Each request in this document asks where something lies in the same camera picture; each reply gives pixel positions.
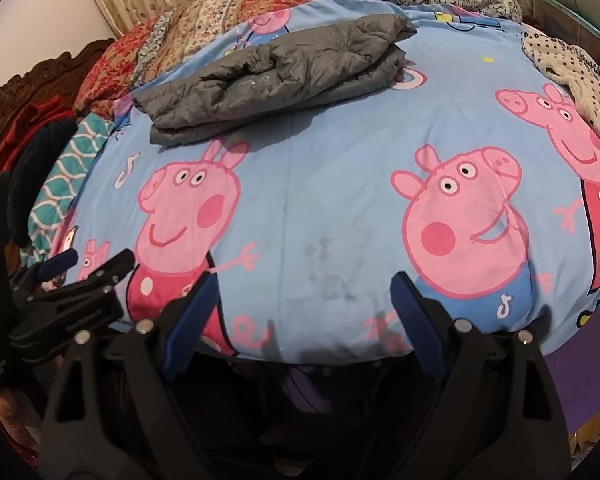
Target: blue clamp pad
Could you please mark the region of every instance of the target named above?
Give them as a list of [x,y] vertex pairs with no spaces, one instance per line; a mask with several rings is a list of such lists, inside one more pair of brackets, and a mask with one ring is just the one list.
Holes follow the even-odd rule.
[[160,373],[165,381],[173,381],[177,374],[187,370],[206,322],[219,301],[218,277],[205,272],[186,298],[167,305],[165,311],[181,310],[164,340]]
[[48,282],[59,274],[71,269],[78,263],[78,251],[67,249],[63,253],[57,254],[50,260],[42,262],[36,272],[40,282]]
[[422,371],[433,376],[436,381],[443,381],[449,374],[449,368],[446,364],[445,341],[446,334],[440,334],[444,327],[445,320],[436,326],[433,319],[427,314],[427,310],[433,307],[430,314],[448,318],[450,324],[451,318],[446,314],[442,305],[438,302],[422,297],[416,286],[409,279],[404,271],[400,271],[391,279],[391,303],[398,313],[400,321],[407,333],[413,351]]

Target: blue bedsheet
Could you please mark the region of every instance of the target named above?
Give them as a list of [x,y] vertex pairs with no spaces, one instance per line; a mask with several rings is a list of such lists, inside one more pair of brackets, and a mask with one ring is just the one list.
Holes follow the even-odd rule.
[[151,86],[245,38],[382,12],[418,31],[398,43],[409,66],[384,91],[172,149],[149,144],[151,121],[133,108],[62,230],[83,261],[68,281],[132,248],[138,268],[117,288],[129,326],[217,272],[222,304],[203,340],[246,358],[406,353],[389,301],[398,270],[482,330],[550,314],[544,351],[568,340],[600,300],[600,141],[522,53],[520,25],[318,0],[271,30],[239,25]]

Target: wall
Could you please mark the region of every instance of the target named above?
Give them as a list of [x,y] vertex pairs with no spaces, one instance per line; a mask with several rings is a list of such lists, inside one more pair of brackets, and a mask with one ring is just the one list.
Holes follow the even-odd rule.
[[0,86],[68,50],[78,54],[113,32],[93,0],[2,0]]

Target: red cloth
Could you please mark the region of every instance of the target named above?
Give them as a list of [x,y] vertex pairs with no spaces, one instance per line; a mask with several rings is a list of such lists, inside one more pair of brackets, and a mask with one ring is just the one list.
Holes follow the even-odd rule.
[[24,148],[42,126],[74,117],[74,112],[58,95],[41,105],[27,104],[0,143],[0,171],[11,171],[15,167]]
[[11,436],[9,435],[9,433],[7,433],[7,430],[4,429],[4,426],[2,425],[1,420],[0,420],[0,430],[2,431],[2,434],[6,437],[6,439],[9,441],[9,443],[11,444],[11,447],[13,447],[13,449],[15,449],[18,452],[18,454],[22,457],[22,459],[30,467],[35,468],[36,465],[38,464],[38,452],[33,451],[32,449],[29,449],[28,447],[25,447],[22,444],[18,444],[15,440],[13,440],[11,438]]

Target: polka dot cloth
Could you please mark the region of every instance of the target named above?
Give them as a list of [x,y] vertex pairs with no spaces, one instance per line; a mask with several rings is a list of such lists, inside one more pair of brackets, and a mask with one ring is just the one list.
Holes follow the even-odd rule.
[[577,112],[600,137],[600,66],[582,48],[534,32],[523,33],[522,50],[542,74],[568,86]]

